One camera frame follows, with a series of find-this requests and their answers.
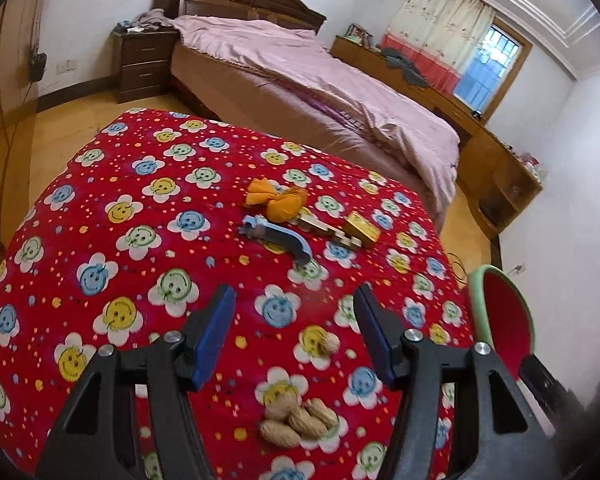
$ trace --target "wooden nightstand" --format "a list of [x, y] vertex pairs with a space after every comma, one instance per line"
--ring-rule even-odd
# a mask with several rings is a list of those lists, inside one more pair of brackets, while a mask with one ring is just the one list
[[116, 100], [126, 103], [166, 93], [177, 30], [121, 34], [113, 32], [113, 73], [118, 76]]

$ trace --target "smiley face flower pattern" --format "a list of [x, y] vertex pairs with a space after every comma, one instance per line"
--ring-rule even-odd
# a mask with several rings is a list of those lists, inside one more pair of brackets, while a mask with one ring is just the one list
[[[400, 395], [374, 373], [356, 287], [368, 282], [405, 328], [472, 344], [470, 311], [417, 195], [311, 147], [184, 114], [131, 110], [104, 130], [33, 204], [0, 264], [0, 447], [32, 474], [97, 348], [147, 346], [227, 283], [234, 318], [212, 377], [190, 396], [214, 476], [375, 478]], [[237, 233], [253, 178], [279, 190], [305, 185], [304, 214], [340, 226], [357, 211], [379, 240], [351, 251], [290, 222], [313, 254], [298, 266], [284, 247]], [[340, 342], [328, 355], [327, 333]], [[282, 451], [261, 441], [257, 424], [289, 391], [322, 399], [338, 423]], [[142, 456], [160, 480], [147, 394], [136, 387]], [[446, 471], [445, 419], [454, 418], [450, 393], [441, 397], [432, 478]]]

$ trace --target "baseboard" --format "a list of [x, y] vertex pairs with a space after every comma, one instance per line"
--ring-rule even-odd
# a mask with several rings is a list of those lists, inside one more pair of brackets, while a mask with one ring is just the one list
[[61, 88], [55, 92], [51, 92], [51, 94], [46, 94], [38, 98], [38, 113], [68, 103], [69, 101], [80, 99], [81, 97], [87, 97], [92, 94], [97, 94], [98, 92], [111, 90], [115, 85], [116, 76], [109, 75], [101, 77], [100, 79], [92, 79], [91, 81], [85, 81], [83, 83], [78, 83], [77, 85]]

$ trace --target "wooden cabinet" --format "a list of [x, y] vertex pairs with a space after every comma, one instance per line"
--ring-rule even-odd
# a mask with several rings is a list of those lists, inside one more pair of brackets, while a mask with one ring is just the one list
[[344, 38], [336, 37], [331, 55], [416, 101], [458, 133], [458, 185], [487, 237], [501, 233], [542, 190], [522, 162], [455, 98], [408, 84], [379, 53]]

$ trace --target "pink blanket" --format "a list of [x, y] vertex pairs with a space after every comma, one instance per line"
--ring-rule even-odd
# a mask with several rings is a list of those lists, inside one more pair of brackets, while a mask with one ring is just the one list
[[444, 211], [455, 194], [458, 135], [409, 98], [331, 57], [313, 31], [253, 20], [181, 16], [182, 42], [202, 54], [311, 92], [363, 125], [360, 133], [413, 166]]

